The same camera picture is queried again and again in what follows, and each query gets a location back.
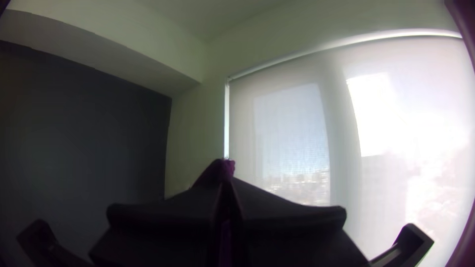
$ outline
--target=ceiling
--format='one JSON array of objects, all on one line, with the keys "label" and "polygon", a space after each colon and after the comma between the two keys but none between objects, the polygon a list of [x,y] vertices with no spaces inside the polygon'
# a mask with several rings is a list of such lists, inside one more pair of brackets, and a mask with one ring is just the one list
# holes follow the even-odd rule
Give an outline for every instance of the ceiling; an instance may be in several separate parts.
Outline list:
[{"label": "ceiling", "polygon": [[61,21],[7,9],[0,22],[0,40],[78,62],[164,95],[199,84],[124,45]]},{"label": "ceiling", "polygon": [[203,41],[290,0],[134,0],[155,9]]}]

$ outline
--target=window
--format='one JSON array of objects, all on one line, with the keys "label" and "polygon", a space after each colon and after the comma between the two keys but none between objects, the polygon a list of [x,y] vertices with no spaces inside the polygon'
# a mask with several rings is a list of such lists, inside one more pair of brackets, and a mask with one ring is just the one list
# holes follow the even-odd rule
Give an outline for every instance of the window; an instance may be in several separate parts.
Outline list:
[{"label": "window", "polygon": [[475,75],[460,39],[354,44],[230,82],[235,176],[305,205],[342,205],[372,259],[406,223],[444,266],[475,196]]}]

